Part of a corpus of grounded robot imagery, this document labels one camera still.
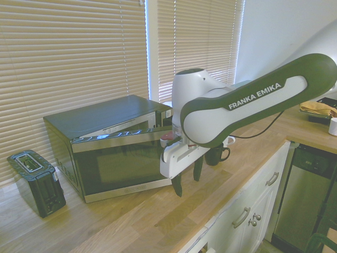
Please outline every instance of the wooden countertop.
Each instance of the wooden countertop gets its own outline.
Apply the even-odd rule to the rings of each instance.
[[[337,153],[328,126],[310,123],[296,109],[263,135],[231,145],[231,156],[199,182],[192,167],[182,176],[183,196],[172,186],[85,204],[59,172],[67,205],[42,219],[15,184],[0,189],[0,252],[177,252],[277,151],[285,139]],[[260,132],[274,116],[235,132]]]

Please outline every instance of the black toaster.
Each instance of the black toaster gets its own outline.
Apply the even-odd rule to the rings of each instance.
[[[42,218],[65,206],[63,190],[55,168],[33,150],[7,158],[21,176],[16,182],[21,196]]]

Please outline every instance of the window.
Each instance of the window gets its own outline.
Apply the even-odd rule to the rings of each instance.
[[[181,70],[206,69],[217,80],[234,84],[243,4],[243,0],[157,1],[157,100],[171,100],[173,77]]]
[[[54,162],[43,116],[135,94],[148,98],[140,0],[0,2],[0,187],[6,158]]]

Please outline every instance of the drawer handle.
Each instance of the drawer handle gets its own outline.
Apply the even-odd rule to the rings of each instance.
[[[265,185],[266,186],[271,186],[277,180],[277,178],[279,177],[279,174],[280,174],[279,172],[274,172],[274,175],[272,176],[272,178],[269,181],[267,181],[265,183]]]
[[[249,208],[247,208],[247,207],[245,207],[244,209],[243,209],[243,212],[242,212],[242,214],[244,213],[244,212],[246,212],[246,214],[245,214],[245,216],[241,219],[241,220],[239,220],[238,222],[232,222],[232,225],[234,225],[234,228],[237,228],[238,226],[240,226],[243,222],[244,222],[244,220],[248,217],[248,215],[249,215],[249,212],[251,211],[251,208],[249,207]]]

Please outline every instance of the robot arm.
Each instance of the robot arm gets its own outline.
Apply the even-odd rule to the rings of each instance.
[[[327,92],[337,81],[337,65],[323,54],[300,57],[236,90],[205,70],[178,73],[173,80],[173,134],[179,141],[162,154],[161,174],[182,195],[181,172],[195,162],[199,180],[203,154],[236,129]]]
[[[322,95],[336,80],[331,58],[305,55],[234,91],[210,90],[187,102],[181,127],[192,142],[213,148],[240,127]]]

